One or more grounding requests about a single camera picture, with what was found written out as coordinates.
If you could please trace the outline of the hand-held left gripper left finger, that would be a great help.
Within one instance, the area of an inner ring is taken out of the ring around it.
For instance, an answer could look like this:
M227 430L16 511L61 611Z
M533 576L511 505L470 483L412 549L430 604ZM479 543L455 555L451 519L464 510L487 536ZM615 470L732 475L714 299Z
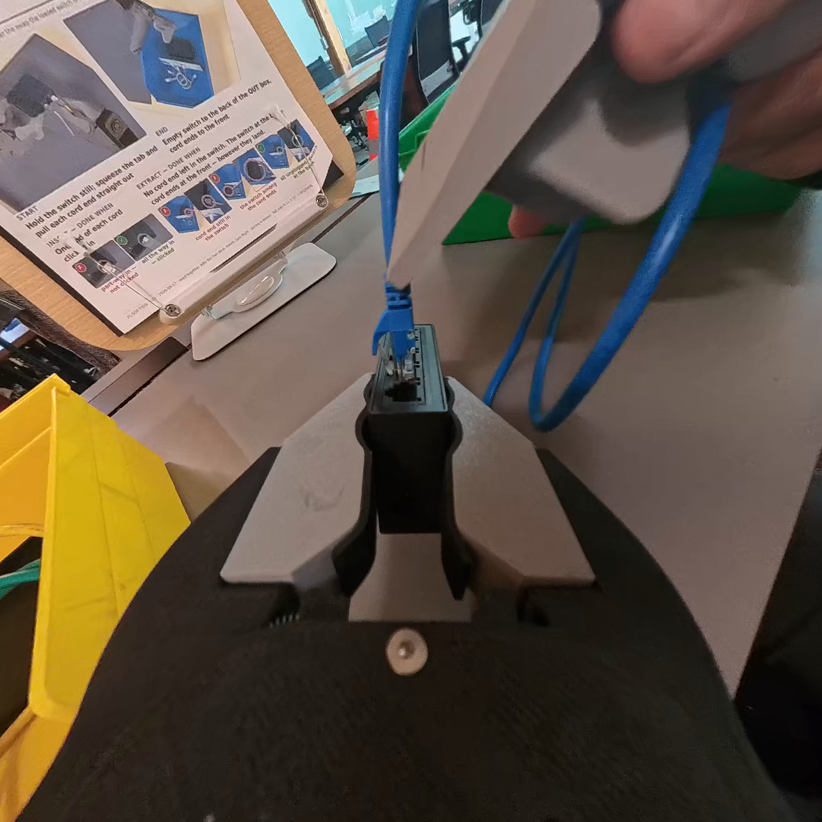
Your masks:
M220 572L227 584L329 584L332 553L354 534L363 507L365 449L356 424L363 375L282 444Z

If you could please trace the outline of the person's black clothing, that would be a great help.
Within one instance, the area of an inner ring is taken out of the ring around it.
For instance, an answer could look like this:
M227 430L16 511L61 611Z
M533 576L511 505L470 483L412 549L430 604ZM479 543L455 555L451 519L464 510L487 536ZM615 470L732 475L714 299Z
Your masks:
M745 733L797 820L821 820L821 461L736 691Z

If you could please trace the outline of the person's right hand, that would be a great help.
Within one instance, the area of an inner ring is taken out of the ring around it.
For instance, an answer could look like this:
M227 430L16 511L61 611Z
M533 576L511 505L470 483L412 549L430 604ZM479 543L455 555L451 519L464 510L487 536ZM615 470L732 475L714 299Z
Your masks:
M787 7L785 1L629 1L611 23L617 63L661 83L715 62ZM720 161L804 188L820 184L821 54L742 86Z

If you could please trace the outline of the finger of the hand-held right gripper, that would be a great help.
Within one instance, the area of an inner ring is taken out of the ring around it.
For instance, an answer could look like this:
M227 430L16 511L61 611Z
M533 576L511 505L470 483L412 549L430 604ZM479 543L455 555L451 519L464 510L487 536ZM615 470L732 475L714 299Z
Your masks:
M399 193L388 280L404 287L478 195L561 224L650 217L691 144L686 80L617 65L621 2L503 2L447 95Z

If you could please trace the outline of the white stand base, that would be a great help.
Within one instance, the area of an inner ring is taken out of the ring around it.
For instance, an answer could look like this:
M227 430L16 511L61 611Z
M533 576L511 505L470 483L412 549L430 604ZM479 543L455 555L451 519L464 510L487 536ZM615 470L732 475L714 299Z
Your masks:
M191 324L191 355L204 362L292 303L334 271L334 256L308 242L262 265Z

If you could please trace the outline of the black network switch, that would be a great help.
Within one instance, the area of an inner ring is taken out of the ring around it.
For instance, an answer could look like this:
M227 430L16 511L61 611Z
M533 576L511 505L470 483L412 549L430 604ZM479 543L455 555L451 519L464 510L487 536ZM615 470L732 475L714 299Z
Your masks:
M452 426L433 325L417 325L409 369L386 352L368 391L364 436L372 452L375 503L383 533L441 531Z

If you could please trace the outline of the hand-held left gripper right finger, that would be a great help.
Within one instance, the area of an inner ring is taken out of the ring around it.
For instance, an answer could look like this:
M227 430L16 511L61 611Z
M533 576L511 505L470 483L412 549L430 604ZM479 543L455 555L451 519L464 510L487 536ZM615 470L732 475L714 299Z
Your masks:
M533 443L454 378L441 561L450 593L583 588L595 574Z

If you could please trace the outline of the yellow plastic bin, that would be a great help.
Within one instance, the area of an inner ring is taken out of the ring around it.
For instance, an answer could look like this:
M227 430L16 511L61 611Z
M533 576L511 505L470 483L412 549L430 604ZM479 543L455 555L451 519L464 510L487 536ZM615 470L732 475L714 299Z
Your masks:
M2 411L1 497L1 808L15 820L189 519L163 460L55 375Z

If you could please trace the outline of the green plastic bin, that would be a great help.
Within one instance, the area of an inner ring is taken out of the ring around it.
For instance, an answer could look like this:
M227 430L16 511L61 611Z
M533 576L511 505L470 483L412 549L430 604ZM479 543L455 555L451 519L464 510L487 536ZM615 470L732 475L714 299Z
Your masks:
M425 141L449 95L450 89L447 89L399 133L399 168L402 172L407 170ZM804 190L791 182L717 165L694 220L783 214L793 207ZM506 200L482 192L456 223L443 245L510 239L508 220L511 210L512 206Z

